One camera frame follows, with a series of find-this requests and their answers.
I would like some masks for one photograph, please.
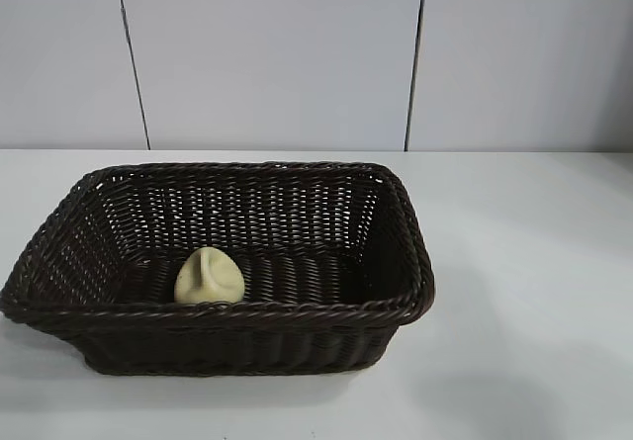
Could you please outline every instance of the woven texture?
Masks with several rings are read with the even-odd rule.
[[[213,245],[237,304],[178,305],[176,275]],[[365,163],[165,163],[86,175],[0,294],[17,322],[117,375],[307,374],[375,363],[432,304],[400,180]]]

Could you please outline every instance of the white wall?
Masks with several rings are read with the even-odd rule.
[[[0,147],[145,147],[119,0],[0,0]]]
[[[633,150],[633,0],[426,0],[411,149]]]
[[[152,148],[403,148],[419,0],[125,0]]]

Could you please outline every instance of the yellow pear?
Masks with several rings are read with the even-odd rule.
[[[239,267],[215,247],[202,247],[185,261],[178,273],[174,299],[179,304],[240,302],[244,278]]]

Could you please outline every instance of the white table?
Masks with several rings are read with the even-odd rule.
[[[0,274],[85,172],[271,159],[399,174],[431,311],[369,370],[294,378],[104,377],[0,319],[2,438],[633,438],[633,155],[0,151]]]

